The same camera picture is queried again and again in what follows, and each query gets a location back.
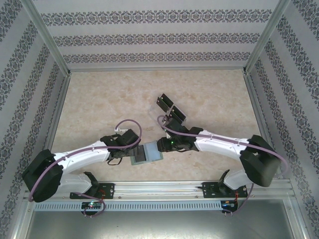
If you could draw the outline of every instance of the floral border pattern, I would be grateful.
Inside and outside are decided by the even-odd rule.
[[[251,43],[255,44],[259,33],[172,33],[56,36],[57,46],[105,46],[142,44],[204,44],[204,43]]]
[[[294,5],[298,8],[301,16],[313,31],[317,41],[319,41],[319,7],[313,0],[293,0]]]
[[[38,31],[32,21],[28,24],[28,27],[23,33],[22,38],[19,41],[19,44],[16,46],[12,57],[9,60],[9,63],[6,65],[6,68],[3,71],[3,74],[0,78],[0,111],[2,106],[5,104],[6,98],[11,91],[11,87],[18,76],[18,73],[21,70],[22,64],[25,61],[27,54],[35,37],[37,36]]]
[[[319,143],[314,136],[314,131],[308,123],[307,116],[305,116],[303,107],[299,103],[293,84],[288,78],[283,63],[280,60],[272,41],[267,42],[265,51],[276,76],[278,77],[279,84],[281,85],[287,103],[290,106],[291,113],[295,117],[296,125],[301,134],[301,138],[304,141],[304,145],[307,147],[307,152],[310,154],[310,159],[313,161],[313,166],[317,169],[316,173],[319,174]]]
[[[2,179],[2,174],[5,172],[8,160],[11,157],[11,152],[13,151],[13,146],[16,143],[18,134],[26,113],[29,109],[32,97],[34,95],[36,86],[40,80],[41,74],[43,72],[44,66],[49,58],[50,52],[47,46],[44,44],[39,56],[34,64],[33,70],[29,76],[29,79],[23,90],[21,99],[16,107],[12,121],[7,129],[7,134],[3,138],[0,148],[0,179]]]
[[[42,13],[47,26],[186,23],[186,22],[267,22],[270,9],[159,10]]]
[[[22,9],[19,0],[7,0],[0,9],[0,42],[3,41],[6,33],[11,28],[18,13]]]
[[[318,73],[315,71],[312,62],[309,60],[309,57],[307,57],[296,34],[284,16],[278,22],[277,30],[284,40],[300,75],[303,77],[303,80],[308,87],[308,91],[311,93],[311,97],[315,100],[317,109],[319,110]]]
[[[22,175],[23,171],[26,169],[26,167],[28,166],[28,164],[30,163],[31,156],[33,155],[33,149],[35,147],[36,140],[37,140],[38,134],[40,132],[40,128],[41,128],[41,125],[43,123],[45,113],[47,110],[47,106],[49,104],[49,100],[50,100],[50,97],[52,95],[52,91],[53,91],[54,85],[56,83],[57,76],[58,76],[59,72],[60,72],[60,69],[59,69],[57,63],[55,62],[53,65],[53,68],[50,72],[50,76],[49,76],[47,85],[45,87],[45,90],[43,92],[41,102],[38,106],[37,113],[34,117],[34,121],[33,121],[32,127],[31,127],[31,131],[30,131],[30,135],[27,138],[27,142],[25,143],[25,147],[23,149],[21,159],[19,160],[19,165],[18,165],[16,172],[14,174],[14,180],[12,181],[12,186],[10,187],[9,194],[7,195],[7,201],[4,204],[4,210],[1,212],[0,231],[3,234],[8,232],[9,225],[11,223],[12,216],[14,213],[14,209],[15,209],[16,204],[17,204],[18,196],[20,194],[21,187],[23,186],[23,180],[22,180],[21,175]],[[55,106],[54,106],[52,115],[55,114],[55,110],[56,110],[58,99],[59,99],[59,96],[60,96],[60,93],[62,90],[62,86],[64,85],[64,80],[65,80],[65,77],[63,79],[63,82],[61,83],[61,87],[59,89],[58,97],[57,97],[57,100],[55,102]]]
[[[306,210],[308,211],[308,218],[311,221],[311,225],[314,227],[314,232],[317,237],[319,237],[319,212],[318,207],[315,205],[315,198],[312,196],[312,191],[309,189],[309,183],[307,181],[307,177],[305,171],[300,166],[300,160],[298,155],[296,154],[296,149],[294,143],[291,140],[290,134],[287,130],[286,122],[283,119],[283,113],[281,112],[278,102],[275,97],[275,93],[272,90],[270,81],[268,79],[268,75],[265,71],[265,68],[260,60],[257,60],[255,64],[255,68],[257,70],[259,81],[261,81],[263,90],[267,97],[267,101],[270,107],[270,110],[273,114],[274,121],[276,123],[277,130],[280,135],[280,139],[284,146],[286,156],[289,159],[290,166],[292,169],[292,173],[295,176],[295,180],[297,182],[297,187],[300,191],[300,195],[302,196],[302,201],[305,205]],[[255,87],[254,81],[253,86],[255,88],[255,92],[258,95],[257,89]]]
[[[250,52],[160,52],[63,55],[66,63],[247,61]]]

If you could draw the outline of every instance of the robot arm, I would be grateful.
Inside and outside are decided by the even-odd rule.
[[[89,172],[78,175],[71,173],[92,163],[110,162],[115,158],[131,156],[139,141],[139,137],[129,129],[123,135],[105,136],[91,145],[69,152],[52,154],[46,149],[30,163],[22,178],[31,191],[42,173],[54,164],[36,185],[32,195],[34,201],[42,202],[53,195],[70,192],[94,197],[99,189],[95,177]]]
[[[167,130],[167,137],[163,137],[158,141],[159,151],[208,151],[228,156],[242,163],[243,169],[227,170],[223,174],[220,179],[221,191],[228,189],[236,190],[250,183],[256,183],[262,187],[269,187],[279,168],[280,160],[274,155],[241,145],[241,143],[255,145],[274,152],[264,139],[258,135],[254,135],[250,139],[238,139],[216,135],[198,127],[192,127],[188,130],[176,119],[167,116],[163,126],[184,134],[198,135],[198,137],[179,135]],[[203,137],[202,135],[211,135],[211,137]]]

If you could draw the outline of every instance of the wall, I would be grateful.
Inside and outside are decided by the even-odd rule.
[[[25,191],[21,174],[46,144],[65,77],[18,0],[0,1],[0,238]]]
[[[243,67],[278,0],[35,0],[71,70]]]
[[[319,238],[319,1],[288,5],[251,78],[276,150],[290,174],[311,238]]]

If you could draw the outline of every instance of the beige marble surface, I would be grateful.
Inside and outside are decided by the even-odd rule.
[[[259,134],[240,70],[73,73],[52,152],[70,151],[112,135],[123,119],[142,125],[142,143],[165,136],[148,113],[162,93],[186,113],[188,128],[240,138]],[[123,128],[138,133],[133,123]],[[227,169],[241,168],[240,162],[211,152],[163,156],[135,166],[126,157],[118,166],[96,163],[82,171],[92,172],[99,181],[215,180]]]

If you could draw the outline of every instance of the black bracket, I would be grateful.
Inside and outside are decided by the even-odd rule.
[[[186,119],[186,115],[177,106],[173,106],[168,117],[174,118],[178,123],[183,123]]]
[[[199,188],[203,190],[204,198],[235,198],[236,192],[238,193],[238,198],[247,197],[246,186],[239,187],[237,190],[231,190],[226,194],[220,192],[220,186],[218,182],[203,182],[202,187]]]
[[[173,101],[171,101],[165,94],[162,94],[161,97],[158,97],[157,105],[164,112],[167,112],[173,106]]]
[[[99,183],[99,188],[93,196],[98,199],[113,199],[115,190],[114,183]],[[86,197],[79,196],[75,193],[70,193],[70,199],[87,199]]]

